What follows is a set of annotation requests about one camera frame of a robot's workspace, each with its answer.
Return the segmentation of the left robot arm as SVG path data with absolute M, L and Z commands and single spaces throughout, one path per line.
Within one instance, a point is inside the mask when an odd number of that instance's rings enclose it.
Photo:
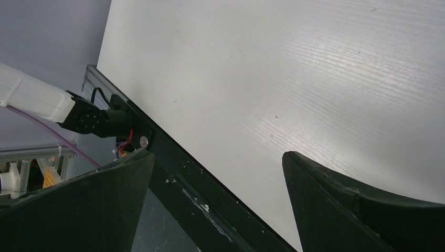
M 101 138 L 130 133 L 125 109 L 100 109 L 75 93 L 64 91 L 6 64 L 1 64 L 1 106 L 32 113 L 61 128 Z

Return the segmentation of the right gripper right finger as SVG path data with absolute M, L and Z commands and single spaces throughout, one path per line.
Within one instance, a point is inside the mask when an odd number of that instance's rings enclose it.
M 444 205 L 390 193 L 298 152 L 282 167 L 304 251 L 444 251 Z

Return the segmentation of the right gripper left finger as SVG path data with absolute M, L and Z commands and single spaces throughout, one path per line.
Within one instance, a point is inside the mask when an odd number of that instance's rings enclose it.
M 1 251 L 130 251 L 154 160 L 139 149 L 57 185 L 1 199 Z

